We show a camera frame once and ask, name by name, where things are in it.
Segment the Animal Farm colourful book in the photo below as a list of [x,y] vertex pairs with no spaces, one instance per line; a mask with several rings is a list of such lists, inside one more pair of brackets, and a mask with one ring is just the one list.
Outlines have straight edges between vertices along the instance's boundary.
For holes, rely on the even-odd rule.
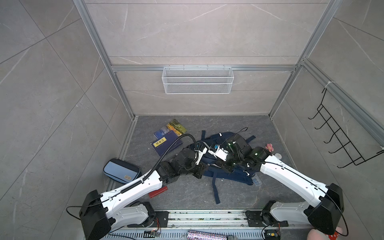
[[173,131],[177,136],[181,136],[187,132],[187,129],[181,125],[176,119],[173,119],[164,127],[160,128],[158,131],[154,132],[156,139],[161,139],[165,134]]

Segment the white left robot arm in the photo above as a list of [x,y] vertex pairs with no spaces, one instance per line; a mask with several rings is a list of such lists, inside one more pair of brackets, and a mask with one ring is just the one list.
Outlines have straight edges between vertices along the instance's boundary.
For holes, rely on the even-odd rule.
[[149,172],[128,184],[101,194],[97,190],[89,192],[79,212],[85,238],[103,238],[118,226],[121,210],[144,195],[177,181],[183,175],[200,177],[204,170],[201,159],[207,151],[206,147],[202,150],[184,148],[170,161],[161,158]]

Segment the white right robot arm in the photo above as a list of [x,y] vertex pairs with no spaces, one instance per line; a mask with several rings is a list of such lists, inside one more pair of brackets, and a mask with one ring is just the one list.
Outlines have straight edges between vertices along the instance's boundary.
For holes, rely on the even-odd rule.
[[326,185],[298,172],[267,149],[251,148],[239,135],[215,145],[209,153],[217,159],[216,164],[228,172],[235,168],[246,173],[260,172],[303,199],[301,203],[269,201],[261,213],[265,225],[292,221],[310,224],[326,235],[339,233],[337,227],[344,219],[344,200],[338,185]]

